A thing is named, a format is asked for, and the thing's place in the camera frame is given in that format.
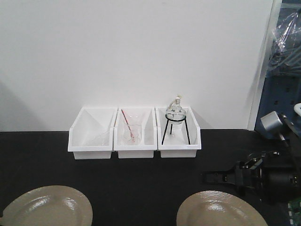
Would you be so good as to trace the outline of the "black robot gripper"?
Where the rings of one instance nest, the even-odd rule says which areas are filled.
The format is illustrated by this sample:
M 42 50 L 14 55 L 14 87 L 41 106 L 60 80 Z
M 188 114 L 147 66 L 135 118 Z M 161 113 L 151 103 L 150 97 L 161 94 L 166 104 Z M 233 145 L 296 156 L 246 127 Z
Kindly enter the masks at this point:
M 301 157 L 269 153 L 228 170 L 202 171 L 200 182 L 250 189 L 265 202 L 289 202 L 301 196 Z

